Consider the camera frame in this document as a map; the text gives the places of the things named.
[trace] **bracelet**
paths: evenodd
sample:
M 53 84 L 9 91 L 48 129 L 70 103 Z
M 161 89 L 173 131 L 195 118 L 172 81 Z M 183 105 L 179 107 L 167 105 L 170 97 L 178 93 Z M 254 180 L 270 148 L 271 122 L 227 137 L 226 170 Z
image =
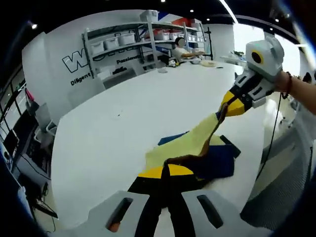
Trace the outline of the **bracelet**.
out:
M 286 72 L 288 74 L 288 78 L 289 78 L 289 81 L 288 81 L 288 84 L 287 84 L 287 88 L 286 88 L 286 93 L 282 93 L 282 98 L 283 99 L 286 99 L 291 91 L 291 88 L 292 88 L 292 75 L 291 73 L 289 72 Z

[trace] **black ceiling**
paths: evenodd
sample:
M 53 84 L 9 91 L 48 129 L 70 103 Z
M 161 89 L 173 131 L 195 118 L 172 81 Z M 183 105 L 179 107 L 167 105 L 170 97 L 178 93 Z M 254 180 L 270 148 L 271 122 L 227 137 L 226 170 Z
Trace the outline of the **black ceiling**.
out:
M 270 0 L 226 0 L 235 15 L 245 15 L 258 18 L 280 27 L 294 34 L 292 24 L 285 19 Z M 204 23 L 231 23 L 231 18 L 213 18 L 214 14 L 227 14 L 226 9 L 218 0 L 33 0 L 7 1 L 6 8 L 2 7 L 2 47 L 0 50 L 0 87 L 3 87 L 12 74 L 14 68 L 21 63 L 21 50 L 29 41 L 41 32 L 50 32 L 53 29 L 74 19 L 97 12 L 118 9 L 155 9 L 175 15 L 196 18 Z M 274 16 L 280 19 L 276 23 L 271 18 L 271 10 L 275 9 Z M 38 24 L 32 30 L 27 22 Z M 244 20 L 241 23 L 256 25 Z

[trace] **human hand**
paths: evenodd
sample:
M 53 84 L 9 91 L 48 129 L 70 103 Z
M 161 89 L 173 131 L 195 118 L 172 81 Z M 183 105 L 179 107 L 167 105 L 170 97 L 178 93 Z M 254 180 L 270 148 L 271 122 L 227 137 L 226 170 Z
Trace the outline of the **human hand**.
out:
M 290 76 L 288 73 L 281 71 L 276 78 L 276 91 L 286 92 L 289 84 Z

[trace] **computer monitor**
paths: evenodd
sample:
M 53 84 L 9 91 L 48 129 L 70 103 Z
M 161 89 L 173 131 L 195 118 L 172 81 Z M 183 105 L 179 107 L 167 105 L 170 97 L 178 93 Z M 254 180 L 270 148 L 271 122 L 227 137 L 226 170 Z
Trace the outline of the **computer monitor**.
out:
M 31 116 L 26 110 L 16 122 L 13 130 L 20 140 L 24 140 L 30 135 L 30 132 L 38 124 L 34 116 Z
M 15 148 L 18 146 L 18 142 L 18 138 L 15 136 L 14 132 L 10 130 L 3 142 L 3 145 L 11 157 L 13 156 Z

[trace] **table surface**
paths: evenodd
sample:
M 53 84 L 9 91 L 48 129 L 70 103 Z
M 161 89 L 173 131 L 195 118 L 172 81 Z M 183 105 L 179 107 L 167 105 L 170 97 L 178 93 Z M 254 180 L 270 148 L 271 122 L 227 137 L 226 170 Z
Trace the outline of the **table surface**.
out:
M 102 92 L 62 117 L 54 142 L 51 179 L 57 213 L 65 228 L 81 224 L 90 209 L 118 190 L 127 190 L 145 167 L 145 153 L 160 138 L 191 130 L 218 110 L 241 67 L 217 66 L 223 68 L 185 63 L 167 68 L 165 74 L 155 70 Z M 215 133 L 225 135 L 241 154 L 235 161 L 234 175 L 217 179 L 207 188 L 239 211 L 258 173 L 264 115 L 264 106 L 250 109 L 244 115 L 226 118 Z M 170 228 L 166 215 L 166 210 L 160 215 L 162 229 Z

